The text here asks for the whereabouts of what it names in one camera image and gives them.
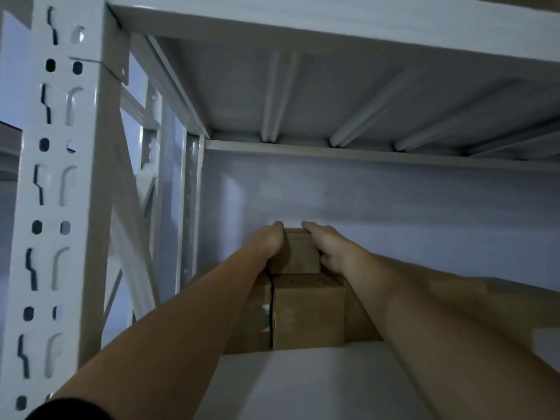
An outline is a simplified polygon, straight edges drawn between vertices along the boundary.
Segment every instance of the right arm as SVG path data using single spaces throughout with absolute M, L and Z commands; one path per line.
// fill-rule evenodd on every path
M 444 419 L 558 419 L 560 374 L 421 288 L 395 260 L 304 222 L 321 263 L 346 277 L 433 411 Z

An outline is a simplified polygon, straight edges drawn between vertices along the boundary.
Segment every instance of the shelving unit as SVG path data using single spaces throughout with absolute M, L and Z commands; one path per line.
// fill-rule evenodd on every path
M 186 130 L 178 291 L 208 150 L 560 172 L 559 29 L 558 13 L 474 0 L 35 0 L 3 418 L 99 350 L 123 274 L 137 317 L 158 305 L 163 101 Z M 130 51 L 145 103 L 122 90 Z M 136 177 L 119 107 L 142 125 Z

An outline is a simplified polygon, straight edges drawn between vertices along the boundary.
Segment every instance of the black sleeve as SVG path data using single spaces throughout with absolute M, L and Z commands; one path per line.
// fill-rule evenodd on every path
M 81 399 L 55 399 L 46 402 L 26 420 L 113 420 L 101 408 Z

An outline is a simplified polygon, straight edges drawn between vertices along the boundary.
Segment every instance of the person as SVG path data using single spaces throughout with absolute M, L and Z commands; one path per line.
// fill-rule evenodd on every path
M 346 277 L 437 417 L 558 419 L 560 375 L 504 335 L 431 296 L 398 261 L 303 222 L 321 263 Z M 253 282 L 283 242 L 260 228 L 203 278 L 128 328 L 28 418 L 190 419 Z

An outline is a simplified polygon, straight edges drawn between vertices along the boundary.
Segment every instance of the left hand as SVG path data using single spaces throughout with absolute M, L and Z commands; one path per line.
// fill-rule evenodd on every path
M 284 242 L 284 224 L 276 221 L 272 225 L 260 227 L 249 240 L 249 244 L 263 251 L 267 260 L 278 253 Z

